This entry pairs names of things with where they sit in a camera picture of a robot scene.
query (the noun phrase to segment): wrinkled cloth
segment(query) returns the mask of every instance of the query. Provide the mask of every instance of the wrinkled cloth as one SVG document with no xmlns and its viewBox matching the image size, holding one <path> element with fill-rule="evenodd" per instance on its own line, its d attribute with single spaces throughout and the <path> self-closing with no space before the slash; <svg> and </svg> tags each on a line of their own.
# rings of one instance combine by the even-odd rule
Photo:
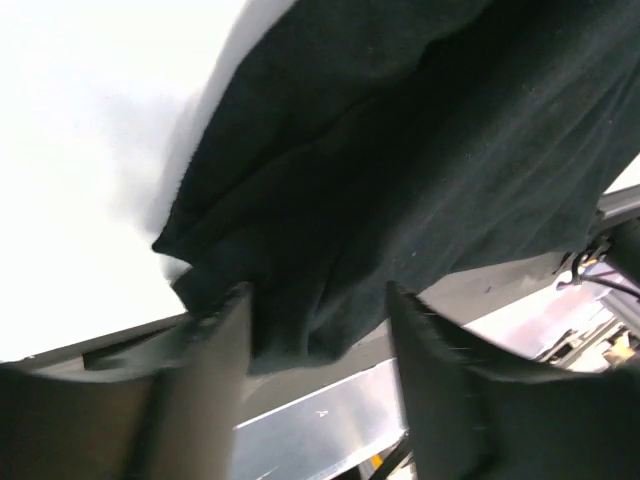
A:
<svg viewBox="0 0 640 480">
<path fill-rule="evenodd" d="M 640 151 L 640 1 L 299 0 L 213 113 L 155 251 L 253 373 L 340 358 L 384 285 L 581 249 Z"/>
</svg>

